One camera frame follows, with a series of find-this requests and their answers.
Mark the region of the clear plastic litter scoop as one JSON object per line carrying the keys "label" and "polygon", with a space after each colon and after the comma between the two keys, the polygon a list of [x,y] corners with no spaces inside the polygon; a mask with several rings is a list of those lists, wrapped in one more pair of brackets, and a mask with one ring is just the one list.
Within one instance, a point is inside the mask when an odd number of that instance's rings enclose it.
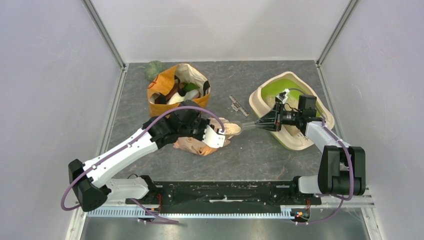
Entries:
{"label": "clear plastic litter scoop", "polygon": [[224,134],[226,136],[237,136],[240,135],[243,131],[248,131],[255,129],[257,125],[254,121],[251,122],[225,122],[224,123]]}

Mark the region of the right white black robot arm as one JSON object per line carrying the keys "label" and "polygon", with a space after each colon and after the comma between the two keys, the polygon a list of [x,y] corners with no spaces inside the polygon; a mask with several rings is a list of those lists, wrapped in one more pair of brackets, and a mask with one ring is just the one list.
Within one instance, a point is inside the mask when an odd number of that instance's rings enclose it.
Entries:
{"label": "right white black robot arm", "polygon": [[294,178],[297,186],[288,191],[289,200],[300,205],[309,198],[330,195],[348,201],[361,196],[366,190],[366,154],[359,146],[351,146],[338,137],[317,113],[317,98],[313,95],[299,96],[296,108],[286,109],[285,92],[275,97],[275,104],[254,124],[263,130],[279,132],[285,125],[295,126],[311,140],[321,152],[317,175]]}

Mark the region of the grey bag sealing clip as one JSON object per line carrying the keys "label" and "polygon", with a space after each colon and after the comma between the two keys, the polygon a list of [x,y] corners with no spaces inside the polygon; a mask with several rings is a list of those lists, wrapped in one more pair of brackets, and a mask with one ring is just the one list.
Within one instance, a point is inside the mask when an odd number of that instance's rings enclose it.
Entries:
{"label": "grey bag sealing clip", "polygon": [[232,94],[229,95],[229,99],[231,100],[231,107],[233,110],[235,110],[236,112],[240,111],[245,117],[248,117],[250,115]]}

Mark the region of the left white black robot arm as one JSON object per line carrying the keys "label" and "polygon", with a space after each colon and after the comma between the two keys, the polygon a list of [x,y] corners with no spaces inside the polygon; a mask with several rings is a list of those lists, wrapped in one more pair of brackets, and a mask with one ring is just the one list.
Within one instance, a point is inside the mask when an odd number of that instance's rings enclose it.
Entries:
{"label": "left white black robot arm", "polygon": [[[215,117],[217,123],[203,118],[202,113]],[[133,135],[105,153],[81,162],[68,164],[69,186],[61,198],[61,208],[71,211],[81,208],[93,211],[105,203],[140,199],[152,204],[157,191],[143,177],[115,179],[114,176],[142,157],[154,153],[180,138],[192,138],[210,147],[220,147],[225,128],[222,121],[209,110],[191,100],[151,117]]]}

